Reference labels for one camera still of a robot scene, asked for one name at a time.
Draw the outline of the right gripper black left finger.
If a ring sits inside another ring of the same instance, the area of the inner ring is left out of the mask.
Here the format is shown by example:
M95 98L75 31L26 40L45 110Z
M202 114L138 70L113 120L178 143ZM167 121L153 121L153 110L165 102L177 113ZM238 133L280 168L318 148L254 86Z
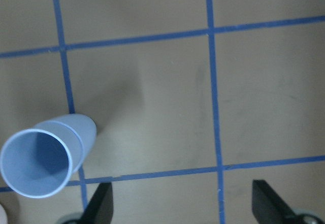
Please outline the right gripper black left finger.
M113 219L112 183L100 183L93 194L79 223L110 224Z

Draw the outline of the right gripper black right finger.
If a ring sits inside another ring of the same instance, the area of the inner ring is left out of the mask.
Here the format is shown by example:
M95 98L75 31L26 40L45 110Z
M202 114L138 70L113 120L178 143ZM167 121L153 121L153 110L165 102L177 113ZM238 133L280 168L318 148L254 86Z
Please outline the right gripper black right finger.
M252 181L252 213L258 223L298 223L298 215L265 180Z

